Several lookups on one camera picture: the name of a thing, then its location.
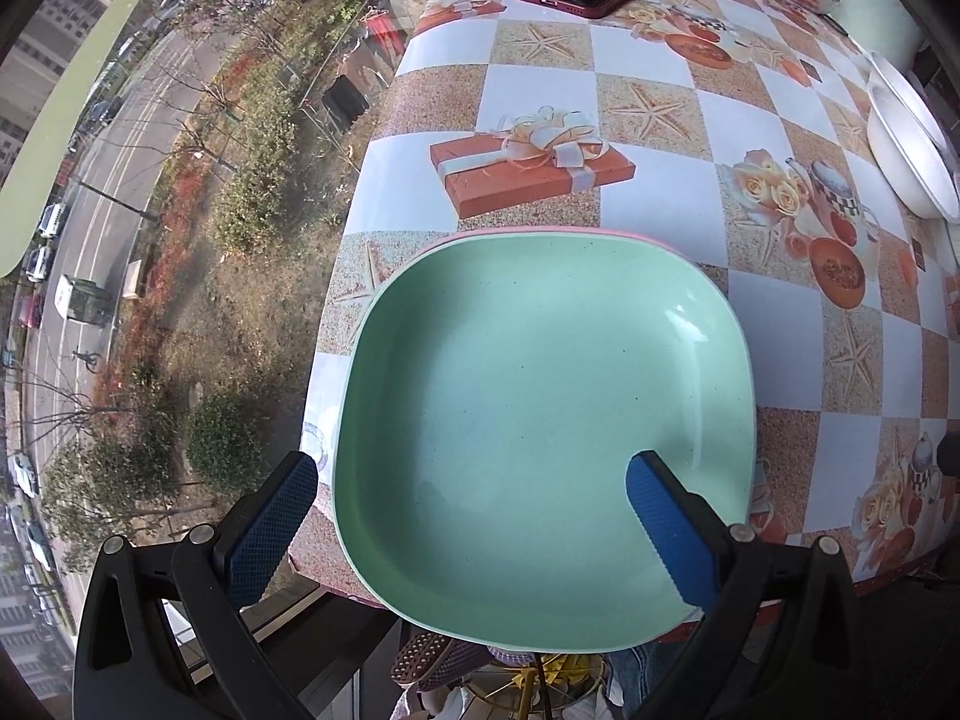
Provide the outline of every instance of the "tablecloth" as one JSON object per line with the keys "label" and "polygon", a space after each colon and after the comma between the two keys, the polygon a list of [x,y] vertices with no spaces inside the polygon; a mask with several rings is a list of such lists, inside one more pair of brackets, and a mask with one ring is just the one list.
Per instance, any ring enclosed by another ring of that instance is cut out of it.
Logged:
{"label": "tablecloth", "polygon": [[935,451],[960,428],[960,278],[946,225],[910,213],[872,157],[868,75],[853,42],[786,0],[634,0],[598,22],[430,0],[320,322],[302,448],[322,483],[298,570],[371,599],[328,489],[371,298],[431,242],[517,225],[641,234],[727,296],[755,378],[762,538],[828,533],[856,581],[943,543],[958,488]]}

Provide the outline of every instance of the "white van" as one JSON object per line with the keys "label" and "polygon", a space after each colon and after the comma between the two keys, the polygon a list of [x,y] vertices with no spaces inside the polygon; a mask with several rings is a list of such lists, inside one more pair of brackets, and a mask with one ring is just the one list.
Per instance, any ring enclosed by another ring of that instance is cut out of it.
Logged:
{"label": "white van", "polygon": [[37,232],[41,238],[48,241],[61,234],[66,221],[67,207],[66,203],[55,202],[43,209],[43,215],[40,217],[40,224],[37,225]]}

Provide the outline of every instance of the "road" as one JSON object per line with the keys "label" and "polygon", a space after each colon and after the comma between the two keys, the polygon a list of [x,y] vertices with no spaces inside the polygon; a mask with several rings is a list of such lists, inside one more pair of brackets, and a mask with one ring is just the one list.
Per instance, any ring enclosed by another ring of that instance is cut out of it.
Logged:
{"label": "road", "polygon": [[[126,101],[117,118],[83,155],[75,177],[134,208],[146,208],[165,155],[178,135],[179,121],[185,111],[193,110],[202,94],[198,81],[216,74],[227,50],[226,42],[191,41],[179,33],[158,42],[127,84]],[[66,199],[70,214],[47,282],[43,319],[40,328],[30,333],[25,361],[30,371],[27,381],[52,386],[27,384],[24,388],[25,440],[40,472],[61,437],[61,431],[48,433],[49,425],[43,420],[72,408],[63,392],[88,392],[92,386],[92,375],[71,353],[99,352],[106,357],[110,337],[109,325],[101,328],[69,322],[56,312],[53,292],[59,276],[92,279],[119,301],[142,221],[139,215],[76,185],[68,188]],[[52,546],[59,562],[64,545],[53,539]],[[88,577],[62,571],[61,576],[71,613],[79,623]]]}

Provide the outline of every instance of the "lane marking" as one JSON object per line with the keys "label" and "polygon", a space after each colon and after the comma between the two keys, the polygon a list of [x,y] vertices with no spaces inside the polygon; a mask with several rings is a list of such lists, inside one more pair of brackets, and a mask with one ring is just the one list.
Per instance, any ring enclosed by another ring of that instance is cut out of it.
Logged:
{"label": "lane marking", "polygon": [[[191,50],[194,49],[195,45],[196,45],[196,42],[191,41],[191,42],[188,42],[185,46],[183,46],[182,49],[175,51],[174,60],[175,60],[176,69],[178,69],[178,71],[179,69],[181,69],[182,66],[184,66],[184,62],[182,60]],[[155,113],[155,110],[163,103],[163,100],[162,100],[163,95],[166,94],[167,90],[170,88],[171,84],[173,84],[175,80],[176,80],[176,73],[168,74],[166,79],[164,79],[162,86],[160,87],[160,90],[157,91],[157,94],[152,98],[150,103],[148,103],[148,105],[144,107],[142,116],[138,119],[138,121],[134,122],[134,127],[131,129],[131,132],[128,134],[128,137],[125,143],[123,143],[123,145],[120,146],[121,149],[126,149],[127,153],[124,154],[123,151],[121,151],[119,158],[114,161],[112,168],[110,169],[110,172],[107,175],[106,184],[104,185],[104,191],[106,191],[107,193],[110,193],[110,189],[109,189],[110,183],[112,183],[114,175],[116,175],[117,170],[119,169],[121,163],[123,162],[124,163],[123,172],[120,175],[120,181],[117,182],[117,186],[119,186],[120,183],[122,182],[123,176],[126,175],[126,171],[128,166],[130,165],[131,159],[133,159],[133,150],[136,148],[136,145],[140,142],[140,140],[142,140],[148,125],[152,124],[152,122],[150,121],[150,117],[152,117],[152,115]],[[131,142],[134,139],[136,139],[136,143],[131,144]],[[110,210],[112,210],[114,203],[109,202],[108,200],[105,200],[102,197],[97,196],[97,203],[94,206],[94,211],[90,217],[90,223],[88,225],[88,229],[86,230],[85,235],[83,236],[83,245],[80,247],[80,253],[77,256],[77,266],[79,268],[83,261],[83,254],[85,253],[86,247],[88,246],[88,243],[89,243],[90,234],[92,233],[94,224],[96,223],[96,220],[99,217],[100,209],[104,203],[108,203],[109,207],[107,207],[107,215],[104,216],[104,220],[102,222],[101,233],[98,237],[96,250],[94,251],[93,264],[91,264],[90,266],[91,275],[93,272],[93,265],[96,262],[96,254],[100,248],[100,242],[102,242],[103,240],[104,228],[106,228],[107,226],[109,213],[110,213]],[[68,327],[69,327],[69,320],[64,319],[61,324],[61,336],[59,337],[59,345],[58,345],[58,348],[56,348],[56,360],[61,360],[62,356],[64,355],[64,341],[66,338],[66,332]],[[78,338],[78,345],[83,341],[84,328],[85,328],[85,325],[82,324],[80,326],[80,333],[79,333],[80,336]],[[58,389],[59,382],[61,381],[62,371],[61,371],[61,365],[59,365],[56,361],[54,362],[54,365],[56,367],[56,375],[54,376],[53,394],[54,396],[56,396],[56,390]],[[43,368],[45,373],[47,365],[44,365]],[[34,370],[36,371],[40,370],[40,344],[39,343],[37,343],[37,360],[35,361]],[[74,382],[78,381],[79,377],[80,377],[80,361],[78,360],[76,363]],[[36,417],[38,388],[35,386],[32,389],[34,390],[34,392],[32,393],[32,406],[34,407],[34,417]],[[44,442],[45,440],[52,440],[51,435],[44,437]]]}
{"label": "lane marking", "polygon": [[[163,55],[165,55],[165,53],[168,52],[171,45],[173,45],[174,43],[173,38],[175,35],[176,35],[175,32],[170,32],[166,37],[161,39],[164,41],[163,46],[161,46],[160,50],[151,57],[150,64],[146,65],[144,68],[144,74],[146,74],[147,71],[150,71],[155,65],[157,65],[157,63],[160,62],[161,57],[163,57]],[[90,146],[89,151],[85,153],[82,159],[80,159],[80,164],[78,165],[78,167],[81,167],[82,169],[86,169],[87,167],[89,167],[90,163],[94,162],[96,157],[100,154],[100,151],[103,146],[104,146],[104,141],[94,140],[94,142]],[[89,224],[93,224],[93,221],[94,221],[94,215],[91,214]],[[35,356],[34,356],[34,372],[35,373],[40,373],[40,353],[43,351],[43,346],[46,346],[47,351],[50,350],[49,336],[45,332],[43,332],[44,330],[43,322],[40,322],[39,329],[41,332],[40,332],[40,337],[37,339],[37,349],[35,350]],[[46,367],[47,365],[44,364],[43,366],[44,374],[46,373]]]}

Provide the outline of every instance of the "street lamp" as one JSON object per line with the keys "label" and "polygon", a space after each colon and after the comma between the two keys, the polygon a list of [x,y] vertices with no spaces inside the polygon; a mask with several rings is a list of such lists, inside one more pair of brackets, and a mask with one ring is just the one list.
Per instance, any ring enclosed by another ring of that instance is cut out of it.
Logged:
{"label": "street lamp", "polygon": [[101,197],[105,197],[110,202],[115,202],[117,205],[126,208],[128,211],[133,211],[138,217],[145,218],[145,220],[150,221],[153,224],[160,224],[160,218],[156,214],[151,214],[149,211],[141,211],[139,208],[134,208],[133,205],[125,203],[123,200],[117,199],[112,194],[107,194],[105,191],[99,190],[96,187],[90,186],[86,181],[83,181],[80,178],[73,178],[71,180],[76,184],[83,187],[83,189],[89,189],[93,194],[99,194]]}
{"label": "street lamp", "polygon": [[90,186],[88,183],[86,183],[85,180],[83,180],[83,178],[75,177],[75,175],[73,175],[74,167],[77,167],[77,160],[72,159],[70,157],[64,157],[64,159],[61,159],[61,166],[59,167],[59,170],[56,172],[56,178],[54,179],[54,183],[58,186],[65,187],[67,181],[73,181],[78,186],[82,186],[83,189],[88,189],[92,191],[93,194],[99,194],[99,196],[104,197],[110,202],[116,203],[117,205],[123,208],[126,208],[128,211],[135,213],[136,215],[138,215],[138,217],[141,217],[143,220],[150,221],[150,223],[153,223],[153,224],[160,223],[160,219],[157,218],[156,214],[151,214],[149,211],[141,211],[139,208],[134,208],[133,205],[125,203],[121,199],[117,199],[117,197],[114,197],[112,194],[107,194],[103,190]]}

